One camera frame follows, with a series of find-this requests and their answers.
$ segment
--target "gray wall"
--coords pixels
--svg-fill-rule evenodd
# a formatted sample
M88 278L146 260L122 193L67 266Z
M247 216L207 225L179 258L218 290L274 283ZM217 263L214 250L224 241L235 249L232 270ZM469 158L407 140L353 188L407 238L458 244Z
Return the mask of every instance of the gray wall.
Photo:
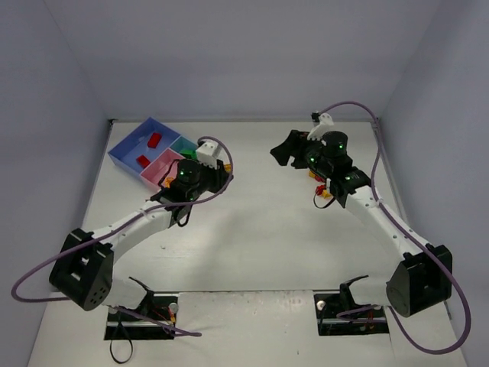
M46 3L110 117L304 119L383 110L439 0Z
M44 305L10 287L79 226L108 132L104 113L43 2L0 2L0 364L27 365ZM48 272L21 290L47 296Z
M488 19L487 0L443 1L381 122L410 222L454 255L474 320L463 350L477 367L489 360ZM456 295L450 307L460 335Z

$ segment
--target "pink compartment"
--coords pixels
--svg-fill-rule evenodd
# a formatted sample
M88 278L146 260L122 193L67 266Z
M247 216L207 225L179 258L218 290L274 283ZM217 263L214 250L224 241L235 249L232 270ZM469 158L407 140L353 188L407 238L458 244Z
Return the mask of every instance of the pink compartment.
M143 177L144 182L152 190L158 191L158 181L167 172L168 167L175 159L183 159L183 156L176 153L175 151L172 151L171 149L167 149L165 152L163 152L163 154L152 161L151 164L147 166L141 173L141 177ZM171 171L167 177L175 178L177 165L178 163L176 162L171 168Z

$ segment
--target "sorting tray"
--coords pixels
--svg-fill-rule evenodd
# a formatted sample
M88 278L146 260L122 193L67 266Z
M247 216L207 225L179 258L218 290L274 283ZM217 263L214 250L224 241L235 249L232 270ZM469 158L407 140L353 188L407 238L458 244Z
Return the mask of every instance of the sorting tray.
M155 148L148 147L153 133L161 134L161 140ZM131 134L120 141L108 155L114 164L131 176L146 184L151 190L158 190L158 181L167 172L175 159L182 159L182 154L194 153L197 144L188 140L172 128L153 118L140 124ZM143 167L138 158L143 155L149 165ZM173 165L169 178L175 178L176 164Z

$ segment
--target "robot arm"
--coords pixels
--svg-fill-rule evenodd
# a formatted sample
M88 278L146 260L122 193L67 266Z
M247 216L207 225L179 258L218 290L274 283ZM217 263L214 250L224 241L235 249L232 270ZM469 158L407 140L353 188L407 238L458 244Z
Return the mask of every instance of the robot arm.
M348 137L343 132L331 131L332 121L327 114L319 116L319 125L311 132L292 130L287 139L270 153L281 166L287 166L293 157L296 169L310 169L317 177L329 184L334 200L357 219L377 238L384 250L399 264L382 294L372 294L362 301L368 304L390 305L399 314L409 317L439 302L452 294L452 285L440 268L420 248L404 237L387 218L372 195L368 175L353 165L347 154ZM452 272L452 255L444 246L434 247L412 229L384 204L401 226L417 240L425 244L444 266ZM365 285L366 277L353 286L349 281L340 286L340 294L347 310L357 309L361 299L355 290Z
M229 174L217 159L220 148L215 142L201 144L196 151L197 160L178 161L177 175L169 187L162 187L125 218L92 232L73 230L66 237L62 252L91 239L104 239L57 260L50 283L87 311L100 304L128 309L145 307L154 293L132 278L113 278L113 265L149 236L175 224L185 226L181 220L188 220L192 204L178 203L195 202L206 191L217 193L224 187Z

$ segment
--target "white table surface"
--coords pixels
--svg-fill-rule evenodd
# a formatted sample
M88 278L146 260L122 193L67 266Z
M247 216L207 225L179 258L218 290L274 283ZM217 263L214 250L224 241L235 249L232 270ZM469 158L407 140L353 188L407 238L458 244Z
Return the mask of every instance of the white table surface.
M290 129L309 130L310 123L168 125L192 140L202 135L223 140L233 154L235 179L219 198L195 206L187 227L150 237L115 266L115 273L156 291L182 292L178 326L203 333L201 338L136 341L128 366L465 365L459 351L447 356L418 352L389 314L389 336L317 336L312 290L337 289L360 274L386 281L397 263L340 206L314 208L316 182L305 170L280 167L270 156ZM116 123L108 149L135 127ZM355 165L370 173L376 152L370 125L346 122L336 128L348 135ZM382 164L377 185L395 208ZM105 155L83 228L108 225L150 195ZM48 304L29 367L115 365L103 341L106 314L104 307L86 313L70 302ZM441 304L403 323L426 347L455 341ZM120 353L128 350L123 342L118 347Z

